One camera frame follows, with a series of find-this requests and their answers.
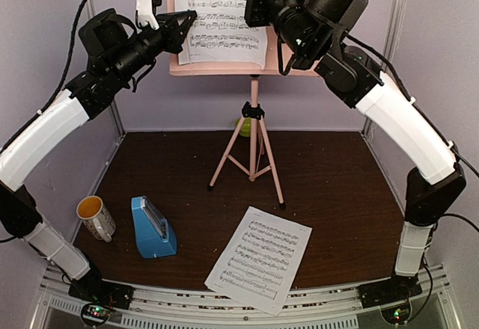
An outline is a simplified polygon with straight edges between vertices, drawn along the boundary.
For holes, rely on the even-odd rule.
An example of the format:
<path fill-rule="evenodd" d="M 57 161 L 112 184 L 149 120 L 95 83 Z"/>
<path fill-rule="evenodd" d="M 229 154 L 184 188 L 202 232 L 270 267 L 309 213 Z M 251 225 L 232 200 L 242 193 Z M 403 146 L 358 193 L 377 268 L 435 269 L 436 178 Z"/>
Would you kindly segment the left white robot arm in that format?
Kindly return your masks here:
<path fill-rule="evenodd" d="M 11 237 L 24 239 L 67 276 L 79 291 L 102 301 L 107 285 L 93 274 L 86 256 L 38 212 L 25 180 L 67 136 L 98 117 L 123 89 L 136 90 L 163 52 L 183 50 L 197 12 L 157 14 L 162 0 L 136 0 L 135 19 L 104 10 L 84 25 L 76 17 L 70 38 L 79 38 L 87 68 L 71 81 L 62 77 L 47 103 L 1 148 L 1 223 Z"/>

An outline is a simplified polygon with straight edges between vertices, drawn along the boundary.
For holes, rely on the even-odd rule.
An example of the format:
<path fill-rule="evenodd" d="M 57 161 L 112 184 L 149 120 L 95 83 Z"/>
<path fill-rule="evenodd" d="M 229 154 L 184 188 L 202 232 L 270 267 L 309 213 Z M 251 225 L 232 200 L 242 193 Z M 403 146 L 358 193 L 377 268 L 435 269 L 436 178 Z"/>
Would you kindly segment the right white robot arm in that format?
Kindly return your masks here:
<path fill-rule="evenodd" d="M 348 107 L 381 128 L 411 159 L 406 209 L 394 273 L 384 283 L 388 299 L 412 288 L 436 222 L 466 187 L 456 146 L 424 115 L 393 65 L 351 35 L 368 0 L 247 0 L 245 22 L 270 26 L 292 54 L 279 72 L 313 70 Z"/>

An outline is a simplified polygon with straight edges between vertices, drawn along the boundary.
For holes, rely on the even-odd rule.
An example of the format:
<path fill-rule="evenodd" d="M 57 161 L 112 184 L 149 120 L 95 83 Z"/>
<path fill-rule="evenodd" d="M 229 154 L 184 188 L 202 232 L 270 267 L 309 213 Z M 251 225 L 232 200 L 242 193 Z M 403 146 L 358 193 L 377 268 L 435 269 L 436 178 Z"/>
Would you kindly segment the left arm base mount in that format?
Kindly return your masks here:
<path fill-rule="evenodd" d="M 68 295 L 85 301 L 80 309 L 80 319 L 88 328 L 104 325 L 117 309 L 128 310 L 134 288 L 131 285 L 113 283 L 103 279 L 95 264 L 80 279 L 73 279 L 64 269 L 62 281 L 69 285 Z"/>

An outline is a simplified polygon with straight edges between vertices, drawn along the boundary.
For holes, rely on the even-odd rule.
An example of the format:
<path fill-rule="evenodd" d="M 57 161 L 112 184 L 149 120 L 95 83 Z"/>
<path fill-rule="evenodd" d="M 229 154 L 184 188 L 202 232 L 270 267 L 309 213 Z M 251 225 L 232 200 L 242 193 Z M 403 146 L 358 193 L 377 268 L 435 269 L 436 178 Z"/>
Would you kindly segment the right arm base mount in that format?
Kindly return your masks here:
<path fill-rule="evenodd" d="M 385 322 L 395 326 L 405 325 L 412 318 L 411 299 L 422 292 L 418 274 L 392 274 L 387 279 L 358 286 L 362 308 L 379 308 Z"/>

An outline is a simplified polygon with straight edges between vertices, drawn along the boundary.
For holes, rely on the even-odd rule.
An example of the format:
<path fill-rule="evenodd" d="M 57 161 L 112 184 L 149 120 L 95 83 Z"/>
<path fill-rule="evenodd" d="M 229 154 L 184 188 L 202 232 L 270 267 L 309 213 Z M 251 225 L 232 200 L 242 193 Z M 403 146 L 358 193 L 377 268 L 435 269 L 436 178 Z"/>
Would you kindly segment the pink perforated music stand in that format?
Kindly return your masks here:
<path fill-rule="evenodd" d="M 174 0 L 168 0 L 168 9 L 175 10 Z M 170 60 L 170 74 L 173 76 L 248 76 L 250 80 L 250 99 L 242 108 L 242 114 L 238 124 L 207 188 L 209 190 L 213 189 L 225 162 L 231 161 L 242 170 L 252 182 L 265 173 L 271 173 L 279 205 L 281 208 L 285 208 L 286 204 L 266 130 L 264 114 L 259 104 L 260 77 L 275 75 L 278 72 L 275 33 L 271 28 L 265 29 L 267 45 L 266 63 L 264 67 L 253 63 L 242 62 L 203 62 L 180 65 L 179 55 L 173 55 Z M 244 138 L 239 135 L 239 132 L 242 123 L 248 117 L 251 119 L 251 136 Z"/>

